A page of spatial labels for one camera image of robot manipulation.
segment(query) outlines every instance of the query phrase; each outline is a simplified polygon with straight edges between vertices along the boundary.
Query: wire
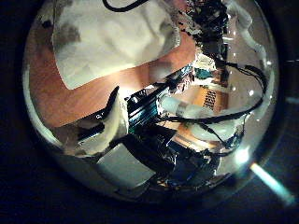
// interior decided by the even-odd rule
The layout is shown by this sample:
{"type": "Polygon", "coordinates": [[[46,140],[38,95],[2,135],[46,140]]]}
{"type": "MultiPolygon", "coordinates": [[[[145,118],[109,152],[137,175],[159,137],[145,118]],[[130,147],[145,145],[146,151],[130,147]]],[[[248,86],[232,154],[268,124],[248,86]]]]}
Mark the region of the wire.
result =
{"type": "Polygon", "coordinates": [[[110,11],[127,12],[127,11],[130,11],[130,10],[133,10],[136,7],[140,7],[142,4],[144,4],[148,1],[149,0],[136,0],[135,2],[133,2],[132,4],[130,4],[126,7],[113,7],[107,0],[103,0],[103,4],[110,11]]]}

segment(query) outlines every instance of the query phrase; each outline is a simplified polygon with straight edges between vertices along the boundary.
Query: wooden table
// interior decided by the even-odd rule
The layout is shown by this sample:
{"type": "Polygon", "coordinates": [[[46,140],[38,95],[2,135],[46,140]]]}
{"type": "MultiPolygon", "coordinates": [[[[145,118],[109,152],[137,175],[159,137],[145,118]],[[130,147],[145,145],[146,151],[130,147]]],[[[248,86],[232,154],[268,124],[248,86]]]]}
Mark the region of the wooden table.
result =
{"type": "MultiPolygon", "coordinates": [[[[184,8],[183,1],[176,0],[184,8]]],[[[132,94],[175,72],[194,60],[193,40],[181,34],[181,45],[163,58],[100,77],[74,90],[68,90],[59,75],[50,43],[52,29],[44,29],[35,21],[28,35],[25,60],[30,65],[30,91],[36,112],[52,129],[84,118],[106,106],[108,96],[116,87],[121,94],[132,94]]]]}

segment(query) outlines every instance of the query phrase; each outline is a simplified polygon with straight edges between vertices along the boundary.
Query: white fabric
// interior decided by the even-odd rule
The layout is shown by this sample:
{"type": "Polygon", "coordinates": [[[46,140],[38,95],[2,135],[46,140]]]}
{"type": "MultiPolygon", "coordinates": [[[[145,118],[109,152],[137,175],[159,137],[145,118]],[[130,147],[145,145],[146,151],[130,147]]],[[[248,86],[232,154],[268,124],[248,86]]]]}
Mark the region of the white fabric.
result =
{"type": "MultiPolygon", "coordinates": [[[[124,7],[135,0],[109,0],[124,7]]],[[[125,13],[102,0],[56,0],[53,46],[59,73],[73,90],[96,78],[154,61],[179,46],[175,10],[151,0],[125,13]]]]}
{"type": "Polygon", "coordinates": [[[195,68],[205,69],[209,72],[216,70],[215,61],[209,57],[207,57],[203,53],[199,53],[195,57],[195,61],[192,64],[195,68]]]}

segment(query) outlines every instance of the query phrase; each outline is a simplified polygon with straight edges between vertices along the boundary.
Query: white cloth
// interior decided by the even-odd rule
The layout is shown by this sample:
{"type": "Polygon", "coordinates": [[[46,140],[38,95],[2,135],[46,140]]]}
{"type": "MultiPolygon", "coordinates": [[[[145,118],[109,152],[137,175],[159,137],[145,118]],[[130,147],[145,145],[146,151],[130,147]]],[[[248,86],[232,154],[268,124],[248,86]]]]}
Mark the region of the white cloth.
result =
{"type": "Polygon", "coordinates": [[[195,61],[193,62],[192,66],[194,68],[205,69],[209,72],[217,70],[215,61],[203,53],[196,54],[195,61]]]}
{"type": "MultiPolygon", "coordinates": [[[[124,7],[135,0],[109,0],[124,7]]],[[[96,78],[154,61],[180,44],[176,12],[151,0],[113,12],[102,0],[56,0],[52,42],[59,73],[73,90],[96,78]]]]}

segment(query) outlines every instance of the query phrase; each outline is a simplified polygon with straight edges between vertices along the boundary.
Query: bright light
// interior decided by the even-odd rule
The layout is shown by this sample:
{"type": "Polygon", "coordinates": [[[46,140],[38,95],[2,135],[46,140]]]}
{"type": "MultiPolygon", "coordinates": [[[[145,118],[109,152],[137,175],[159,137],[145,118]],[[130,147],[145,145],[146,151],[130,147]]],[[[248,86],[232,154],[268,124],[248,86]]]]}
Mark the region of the bright light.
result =
{"type": "Polygon", "coordinates": [[[235,153],[235,162],[238,164],[245,163],[249,160],[249,151],[247,149],[239,149],[235,153]]]}
{"type": "Polygon", "coordinates": [[[253,163],[250,166],[251,171],[256,174],[261,180],[268,186],[274,193],[283,201],[285,205],[294,205],[295,197],[286,189],[282,184],[280,184],[276,179],[268,174],[261,166],[257,163],[253,163]]]}
{"type": "Polygon", "coordinates": [[[231,38],[231,37],[225,37],[225,36],[224,36],[222,39],[223,39],[223,40],[234,40],[234,39],[231,38]]]}
{"type": "Polygon", "coordinates": [[[253,90],[249,91],[249,96],[253,96],[253,94],[254,94],[253,90]]]}

